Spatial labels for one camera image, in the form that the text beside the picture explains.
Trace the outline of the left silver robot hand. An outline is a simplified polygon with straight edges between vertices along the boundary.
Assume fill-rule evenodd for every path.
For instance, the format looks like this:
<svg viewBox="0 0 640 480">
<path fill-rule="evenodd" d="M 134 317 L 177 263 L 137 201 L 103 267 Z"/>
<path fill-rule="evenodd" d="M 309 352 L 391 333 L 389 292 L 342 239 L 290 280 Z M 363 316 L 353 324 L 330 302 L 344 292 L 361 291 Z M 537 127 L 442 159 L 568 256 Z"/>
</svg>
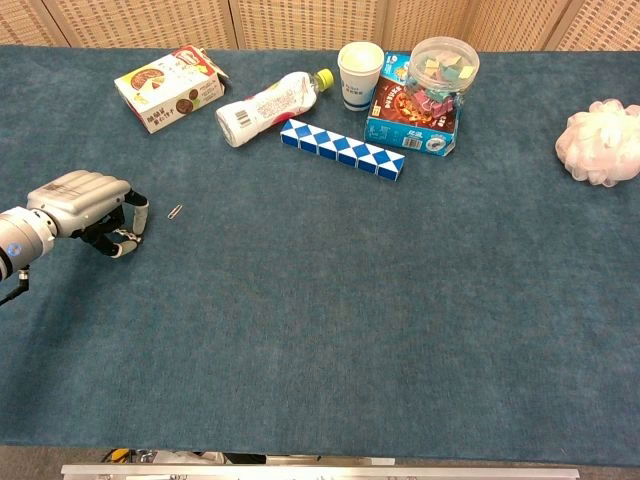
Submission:
<svg viewBox="0 0 640 480">
<path fill-rule="evenodd" d="M 54 236 L 119 258 L 142 243 L 149 202 L 125 180 L 76 170 L 31 191 L 27 208 L 45 217 Z"/>
</svg>

